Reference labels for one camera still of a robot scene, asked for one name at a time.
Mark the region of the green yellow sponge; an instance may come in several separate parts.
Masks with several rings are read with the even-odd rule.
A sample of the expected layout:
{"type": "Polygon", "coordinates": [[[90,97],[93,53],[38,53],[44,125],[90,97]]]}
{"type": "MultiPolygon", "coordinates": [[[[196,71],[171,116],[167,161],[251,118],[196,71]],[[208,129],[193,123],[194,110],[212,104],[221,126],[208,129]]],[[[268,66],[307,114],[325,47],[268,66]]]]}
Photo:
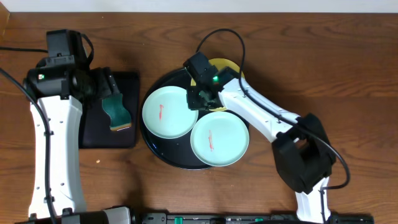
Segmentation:
{"type": "Polygon", "coordinates": [[[131,127],[131,115],[123,106],[123,95],[121,93],[102,99],[102,108],[110,118],[110,130],[120,131],[131,127]]]}

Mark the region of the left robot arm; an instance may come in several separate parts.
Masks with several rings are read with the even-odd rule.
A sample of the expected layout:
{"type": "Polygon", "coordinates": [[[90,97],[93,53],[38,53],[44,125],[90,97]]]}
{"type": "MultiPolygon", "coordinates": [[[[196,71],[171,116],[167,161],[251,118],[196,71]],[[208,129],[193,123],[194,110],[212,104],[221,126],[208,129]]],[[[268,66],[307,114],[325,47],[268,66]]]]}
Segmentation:
{"type": "Polygon", "coordinates": [[[134,220],[129,207],[89,212],[80,179],[79,128],[83,108],[100,101],[110,129],[131,126],[109,68],[91,69],[94,53],[85,34],[47,32],[47,57],[29,70],[24,90],[35,126],[35,182],[29,223],[119,223],[134,220]]]}

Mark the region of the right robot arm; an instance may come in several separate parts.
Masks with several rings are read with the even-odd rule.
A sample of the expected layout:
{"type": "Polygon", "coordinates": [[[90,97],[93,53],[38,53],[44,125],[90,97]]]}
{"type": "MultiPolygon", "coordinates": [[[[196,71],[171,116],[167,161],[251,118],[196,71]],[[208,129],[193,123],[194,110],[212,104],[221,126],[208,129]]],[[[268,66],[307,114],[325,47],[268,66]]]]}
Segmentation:
{"type": "Polygon", "coordinates": [[[188,88],[191,110],[226,108],[254,126],[272,144],[280,178],[295,192],[297,218],[326,223],[330,216],[326,187],[336,157],[320,120],[301,117],[254,90],[242,70],[217,68],[201,52],[183,64],[195,85],[188,88]]]}

